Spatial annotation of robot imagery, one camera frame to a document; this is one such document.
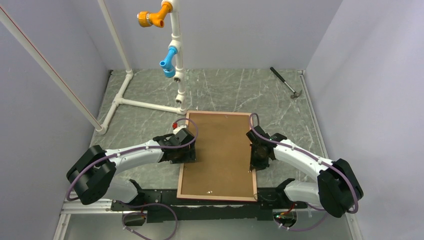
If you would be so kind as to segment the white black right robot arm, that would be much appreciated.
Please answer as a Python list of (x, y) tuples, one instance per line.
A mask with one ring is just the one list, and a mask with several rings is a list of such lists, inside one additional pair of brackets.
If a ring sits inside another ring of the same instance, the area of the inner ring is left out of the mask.
[(320, 157), (280, 133), (267, 134), (259, 125), (250, 129), (246, 136), (250, 141), (252, 170), (268, 168), (270, 160), (281, 161), (313, 180), (302, 182), (288, 178), (280, 183), (275, 188), (275, 200), (280, 207), (287, 208), (294, 202), (304, 202), (321, 207), (336, 218), (358, 211), (364, 192), (346, 160)]

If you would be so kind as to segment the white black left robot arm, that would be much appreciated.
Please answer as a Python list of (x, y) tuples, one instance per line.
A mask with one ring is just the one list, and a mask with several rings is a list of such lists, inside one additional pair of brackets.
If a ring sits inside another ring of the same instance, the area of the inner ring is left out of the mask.
[(94, 145), (67, 172), (69, 191), (75, 191), (77, 196), (67, 195), (66, 199), (90, 205), (108, 198), (137, 210), (144, 203), (141, 187), (135, 180), (123, 181), (115, 176), (146, 164), (193, 163), (196, 160), (197, 136), (197, 133), (182, 127), (177, 132), (156, 136), (145, 143), (126, 148), (102, 149)]

